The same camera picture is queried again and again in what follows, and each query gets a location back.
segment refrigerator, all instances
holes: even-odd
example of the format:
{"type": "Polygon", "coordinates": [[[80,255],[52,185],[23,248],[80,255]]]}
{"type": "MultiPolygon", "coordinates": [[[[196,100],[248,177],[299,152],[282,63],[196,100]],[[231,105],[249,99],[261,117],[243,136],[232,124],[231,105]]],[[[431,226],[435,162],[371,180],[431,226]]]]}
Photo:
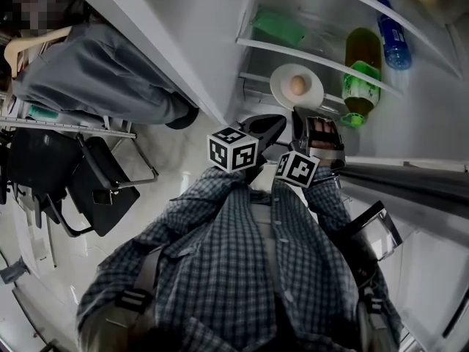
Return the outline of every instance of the refrigerator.
{"type": "MultiPolygon", "coordinates": [[[[291,140],[291,113],[270,93],[272,72],[286,63],[313,70],[325,89],[324,109],[340,117],[347,113],[342,81],[345,73],[352,72],[344,65],[347,35],[366,27],[380,36],[377,15],[386,14],[403,26],[413,65],[399,72],[383,59],[382,79],[373,81],[381,88],[380,102],[359,129],[340,128],[347,157],[355,162],[425,162],[465,172],[468,14],[441,24],[419,0],[389,0],[394,10],[377,0],[87,1],[220,125],[257,114],[283,114],[289,122],[279,139],[283,144],[291,140]],[[253,30],[250,22],[260,7],[303,23],[308,41],[291,48],[253,30]]],[[[450,293],[460,297],[464,290],[450,293]]],[[[445,322],[437,323],[436,334],[445,322]]],[[[432,342],[436,334],[420,331],[416,337],[424,339],[426,350],[442,348],[432,342]]],[[[460,338],[467,335],[458,338],[458,342],[447,340],[443,349],[460,351],[467,342],[460,338]]]]}

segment hand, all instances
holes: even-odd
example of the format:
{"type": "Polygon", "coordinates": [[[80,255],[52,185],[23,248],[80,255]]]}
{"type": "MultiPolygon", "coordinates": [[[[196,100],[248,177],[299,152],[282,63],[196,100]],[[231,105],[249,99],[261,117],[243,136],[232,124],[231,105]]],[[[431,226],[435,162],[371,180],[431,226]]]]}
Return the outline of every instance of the hand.
{"type": "MultiPolygon", "coordinates": [[[[336,133],[334,127],[324,120],[314,119],[314,129],[318,132],[325,132],[325,133],[336,133]]],[[[311,147],[315,147],[317,149],[326,149],[326,150],[335,150],[333,144],[330,142],[324,141],[311,141],[311,147]]],[[[333,159],[321,159],[319,166],[320,167],[330,167],[334,162],[333,159]]]]}

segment plaid shirt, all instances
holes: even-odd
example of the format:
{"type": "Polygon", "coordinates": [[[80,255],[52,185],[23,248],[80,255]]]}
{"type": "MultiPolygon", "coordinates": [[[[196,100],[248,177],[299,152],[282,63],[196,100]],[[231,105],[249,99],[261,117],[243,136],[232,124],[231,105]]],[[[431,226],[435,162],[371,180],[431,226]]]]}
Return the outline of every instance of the plaid shirt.
{"type": "MultiPolygon", "coordinates": [[[[330,175],[319,168],[315,180],[330,175]]],[[[282,292],[298,343],[314,351],[348,351],[356,337],[358,289],[328,233],[350,221],[332,180],[303,191],[301,199],[274,180],[272,228],[282,292]]],[[[155,325],[191,351],[253,351],[276,335],[276,311],[265,246],[241,173],[211,168],[172,199],[145,231],[98,267],[81,299],[78,332],[94,311],[130,289],[147,252],[162,246],[154,289],[155,325]]],[[[378,272],[374,283],[399,344],[400,319],[378,272]]]]}

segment white plate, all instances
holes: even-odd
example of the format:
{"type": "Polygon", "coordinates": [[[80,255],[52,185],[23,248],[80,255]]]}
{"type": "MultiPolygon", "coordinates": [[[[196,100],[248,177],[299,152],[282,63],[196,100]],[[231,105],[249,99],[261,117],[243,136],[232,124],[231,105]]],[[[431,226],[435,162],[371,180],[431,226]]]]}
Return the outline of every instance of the white plate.
{"type": "Polygon", "coordinates": [[[298,64],[285,64],[275,69],[270,77],[270,90],[274,98],[290,111],[295,106],[317,109],[324,99],[324,87],[319,77],[312,70],[298,64]],[[295,76],[301,76],[305,80],[306,92],[302,95],[295,95],[290,89],[290,82],[295,76]]]}

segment black and white cube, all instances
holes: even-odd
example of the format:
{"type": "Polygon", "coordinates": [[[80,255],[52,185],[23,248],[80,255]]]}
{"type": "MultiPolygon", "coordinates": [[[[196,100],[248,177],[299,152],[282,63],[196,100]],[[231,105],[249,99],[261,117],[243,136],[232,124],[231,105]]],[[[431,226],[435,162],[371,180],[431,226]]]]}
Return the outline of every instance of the black and white cube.
{"type": "Polygon", "coordinates": [[[309,188],[320,159],[306,156],[296,151],[283,154],[278,160],[276,179],[295,186],[309,188]]]}
{"type": "Polygon", "coordinates": [[[208,160],[228,173],[256,165],[259,140],[231,127],[207,136],[208,160]]]}

